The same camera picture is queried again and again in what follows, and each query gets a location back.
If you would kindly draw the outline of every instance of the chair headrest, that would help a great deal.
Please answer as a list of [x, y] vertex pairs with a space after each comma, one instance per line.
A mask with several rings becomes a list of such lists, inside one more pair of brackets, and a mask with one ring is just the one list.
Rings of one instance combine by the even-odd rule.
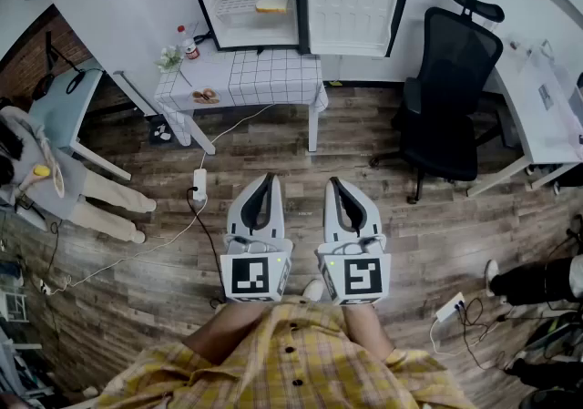
[[473, 13], [481, 15], [483, 18], [491, 20], [492, 22], [502, 22], [504, 20], [504, 11], [499, 5], [491, 5], [489, 3], [483, 3], [478, 0], [454, 0], [459, 5], [464, 8], [462, 14], [468, 9], [469, 16], [471, 17]]

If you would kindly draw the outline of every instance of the black hair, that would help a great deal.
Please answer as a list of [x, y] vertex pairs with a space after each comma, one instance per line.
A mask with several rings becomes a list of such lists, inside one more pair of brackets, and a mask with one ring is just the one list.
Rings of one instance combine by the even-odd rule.
[[[0, 109], [6, 106], [4, 99], [0, 101]], [[15, 168], [11, 159], [22, 157], [22, 142], [20, 138], [7, 126], [3, 118], [0, 118], [0, 186], [9, 184], [15, 176]]]

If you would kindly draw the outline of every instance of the desk leg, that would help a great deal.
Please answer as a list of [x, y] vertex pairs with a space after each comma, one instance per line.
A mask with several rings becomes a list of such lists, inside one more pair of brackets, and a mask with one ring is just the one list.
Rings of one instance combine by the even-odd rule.
[[532, 190], [537, 190], [543, 187], [547, 182], [550, 182], [553, 179], [558, 178], [561, 174], [565, 174], [570, 169], [573, 169], [578, 163], [571, 163], [567, 165], [561, 166], [559, 169], [555, 169], [553, 172], [548, 173], [545, 177], [535, 180], [532, 184], [530, 184], [530, 188]]
[[200, 130], [197, 123], [191, 116], [184, 115], [184, 124], [189, 130], [190, 135], [196, 140], [196, 142], [206, 151], [209, 155], [214, 155], [216, 150], [215, 146], [212, 145], [209, 138], [204, 135], [204, 132]]
[[502, 182], [503, 180], [508, 179], [510, 176], [517, 174], [519, 171], [526, 168], [530, 164], [532, 164], [532, 162], [526, 156], [517, 159], [511, 165], [506, 166], [496, 174], [488, 176], [479, 184], [475, 184], [474, 187], [468, 189], [467, 196], [474, 197], [475, 195], [484, 192], [484, 190], [488, 190], [491, 187], [494, 187], [498, 182]]
[[308, 151], [316, 151], [318, 147], [318, 116], [315, 103], [308, 107]]
[[131, 174], [129, 174], [127, 171], [124, 171], [123, 169], [118, 168], [116, 165], [110, 163], [106, 159], [101, 158], [98, 154], [94, 153], [89, 148], [84, 147], [79, 142], [71, 143], [70, 147], [73, 149], [73, 151], [75, 151], [82, 157], [87, 158], [92, 163], [95, 163], [101, 168], [108, 170], [109, 172], [115, 174], [116, 176], [120, 176], [122, 179], [125, 180], [131, 179]]

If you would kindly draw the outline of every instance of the brick wall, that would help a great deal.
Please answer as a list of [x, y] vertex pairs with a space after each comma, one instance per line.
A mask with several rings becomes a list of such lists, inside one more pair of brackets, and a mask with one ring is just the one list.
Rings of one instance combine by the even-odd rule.
[[[73, 64], [92, 57], [56, 7], [48, 7], [0, 60], [0, 97], [10, 98], [25, 111], [32, 105], [37, 82], [46, 75], [45, 32], [49, 30], [53, 46]], [[52, 73], [58, 76], [69, 68], [60, 57]]]

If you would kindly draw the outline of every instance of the chair seat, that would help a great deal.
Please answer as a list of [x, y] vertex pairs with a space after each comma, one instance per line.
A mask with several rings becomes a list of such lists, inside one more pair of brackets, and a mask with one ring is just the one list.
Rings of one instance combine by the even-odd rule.
[[440, 178], [474, 180], [477, 176], [474, 125], [467, 116], [424, 118], [407, 113], [401, 152], [405, 161]]

